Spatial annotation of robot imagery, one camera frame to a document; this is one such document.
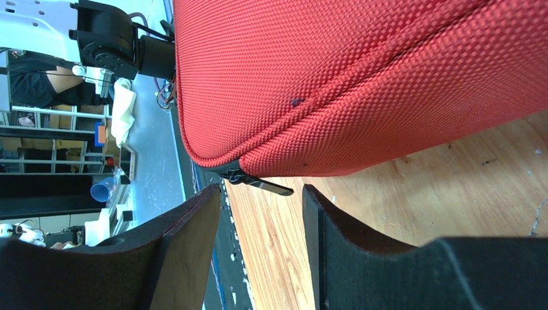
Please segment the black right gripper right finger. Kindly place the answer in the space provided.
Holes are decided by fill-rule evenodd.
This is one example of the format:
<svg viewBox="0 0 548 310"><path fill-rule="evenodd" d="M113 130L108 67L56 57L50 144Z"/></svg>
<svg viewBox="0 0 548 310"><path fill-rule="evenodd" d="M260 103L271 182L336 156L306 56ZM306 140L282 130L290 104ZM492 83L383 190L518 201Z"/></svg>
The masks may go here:
<svg viewBox="0 0 548 310"><path fill-rule="evenodd" d="M415 247L302 190L316 309L546 309L545 238L443 237Z"/></svg>

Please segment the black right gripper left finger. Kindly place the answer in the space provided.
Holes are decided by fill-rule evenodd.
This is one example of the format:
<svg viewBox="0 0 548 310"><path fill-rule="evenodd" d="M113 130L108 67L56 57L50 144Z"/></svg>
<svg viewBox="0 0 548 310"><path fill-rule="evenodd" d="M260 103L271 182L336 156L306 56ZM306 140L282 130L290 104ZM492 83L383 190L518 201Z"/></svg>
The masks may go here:
<svg viewBox="0 0 548 310"><path fill-rule="evenodd" d="M2 309L201 309L220 217L212 184L94 247L1 240Z"/></svg>

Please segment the black red medicine case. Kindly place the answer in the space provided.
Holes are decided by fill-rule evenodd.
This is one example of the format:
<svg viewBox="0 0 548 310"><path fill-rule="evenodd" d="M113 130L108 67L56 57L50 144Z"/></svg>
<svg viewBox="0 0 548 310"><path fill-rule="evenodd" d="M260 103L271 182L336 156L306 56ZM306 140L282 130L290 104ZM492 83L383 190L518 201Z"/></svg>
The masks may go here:
<svg viewBox="0 0 548 310"><path fill-rule="evenodd" d="M234 184L352 174L547 108L546 1L175 1L190 158Z"/></svg>

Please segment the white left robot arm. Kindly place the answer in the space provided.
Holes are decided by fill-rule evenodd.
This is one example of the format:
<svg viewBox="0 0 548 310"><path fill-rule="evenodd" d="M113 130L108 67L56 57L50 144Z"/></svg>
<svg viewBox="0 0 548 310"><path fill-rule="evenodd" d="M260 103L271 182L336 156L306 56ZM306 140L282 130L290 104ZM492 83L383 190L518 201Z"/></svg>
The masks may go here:
<svg viewBox="0 0 548 310"><path fill-rule="evenodd" d="M172 79L176 72L174 38L95 1L1 1L1 46L106 69L119 78Z"/></svg>

